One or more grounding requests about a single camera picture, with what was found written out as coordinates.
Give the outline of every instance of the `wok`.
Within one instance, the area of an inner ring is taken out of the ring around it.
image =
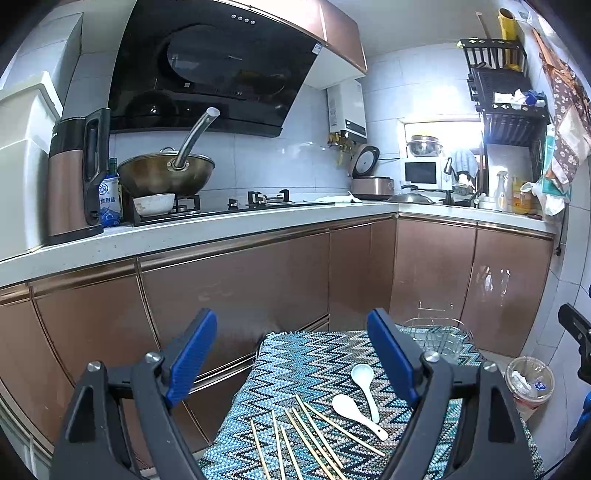
[[[159,193],[175,193],[189,197],[201,190],[216,164],[205,155],[190,155],[195,142],[219,116],[217,108],[210,107],[193,125],[178,152],[138,155],[125,160],[117,168],[121,185],[133,198]]]

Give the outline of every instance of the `upper cabinet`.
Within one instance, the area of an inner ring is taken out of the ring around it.
[[[323,41],[319,0],[244,0],[254,10],[273,15]]]
[[[326,29],[326,43],[329,48],[366,73],[365,54],[361,46],[359,27],[355,20],[328,0],[320,0],[320,7]]]
[[[328,0],[242,0],[240,3],[305,31],[324,47],[304,81],[306,85],[323,90],[367,74],[357,23]]]

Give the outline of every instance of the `zigzag fabric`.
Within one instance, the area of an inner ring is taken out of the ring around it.
[[[463,340],[459,363],[479,365],[483,358],[466,340]],[[332,398],[338,393],[344,393],[355,400],[365,416],[370,416],[363,392],[350,377],[353,366],[360,363],[371,365],[375,372],[372,393],[378,405],[380,426],[389,433],[386,442],[380,442],[365,427],[338,416],[331,407]],[[259,355],[246,383],[236,394],[214,444],[208,448],[200,461],[206,478],[265,478],[249,424],[250,419],[253,419],[271,478],[280,479],[271,420],[271,410],[275,410],[277,422],[285,427],[304,479],[325,480],[326,475],[285,415],[284,407],[297,407],[298,413],[305,421],[294,397],[296,393],[344,429],[386,454],[386,457],[374,454],[312,414],[319,429],[343,463],[345,477],[349,480],[378,480],[402,437],[411,410],[406,402],[397,398],[392,391],[366,332],[269,334],[259,349]],[[440,440],[425,479],[436,480],[443,476],[456,434],[460,410],[459,400],[449,402]],[[523,425],[530,445],[534,473],[538,476],[543,472],[542,459],[525,423]],[[283,441],[281,445],[285,474],[296,479]]]

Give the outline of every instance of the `window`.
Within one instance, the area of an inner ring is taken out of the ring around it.
[[[413,135],[437,137],[443,145],[444,153],[449,154],[458,148],[480,150],[482,124],[480,121],[421,122],[404,125],[406,142]]]

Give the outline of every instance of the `towel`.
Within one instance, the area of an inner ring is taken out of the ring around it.
[[[478,162],[476,157],[468,148],[458,148],[452,151],[452,168],[457,175],[466,173],[471,179],[476,178],[478,173]]]

